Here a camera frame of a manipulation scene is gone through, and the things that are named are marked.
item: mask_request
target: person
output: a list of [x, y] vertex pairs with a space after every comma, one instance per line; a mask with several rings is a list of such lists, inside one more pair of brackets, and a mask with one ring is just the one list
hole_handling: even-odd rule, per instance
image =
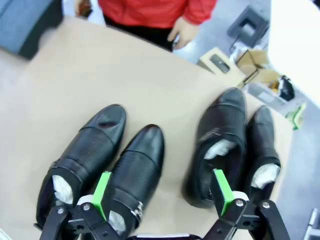
[[[75, 14], [86, 0], [74, 0]], [[191, 42], [217, 0], [98, 0], [105, 23], [168, 51]], [[179, 40], [173, 47], [175, 38]]]

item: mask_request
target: cardboard sheet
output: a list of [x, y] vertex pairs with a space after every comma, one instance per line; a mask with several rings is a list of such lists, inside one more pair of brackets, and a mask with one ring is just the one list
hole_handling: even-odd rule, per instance
[[[13, 240], [36, 240], [39, 189], [50, 164], [100, 109], [118, 103], [127, 111], [121, 150], [147, 124], [165, 137], [163, 175], [139, 233], [203, 236], [215, 209], [189, 205], [181, 187], [194, 151], [198, 121], [228, 78], [114, 29], [66, 17], [16, 83], [0, 92], [0, 228]], [[248, 118], [261, 105], [246, 95]], [[292, 127], [272, 111], [282, 171]], [[235, 239], [250, 239], [238, 232]]]

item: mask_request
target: gray floor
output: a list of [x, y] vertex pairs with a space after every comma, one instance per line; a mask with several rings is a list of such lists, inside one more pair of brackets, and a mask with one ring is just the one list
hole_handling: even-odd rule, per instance
[[[227, 29], [249, 4], [270, 13], [270, 0], [219, 0], [212, 19], [202, 24], [198, 36], [187, 47], [174, 54], [196, 63], [198, 58], [213, 47], [229, 54], [234, 39]], [[89, 21], [104, 25], [102, 14], [94, 2]], [[64, 11], [73, 15], [73, 1], [65, 0]], [[312, 208], [320, 209], [320, 110], [308, 99], [303, 126], [294, 131], [287, 174], [277, 206], [292, 240], [304, 236]]]

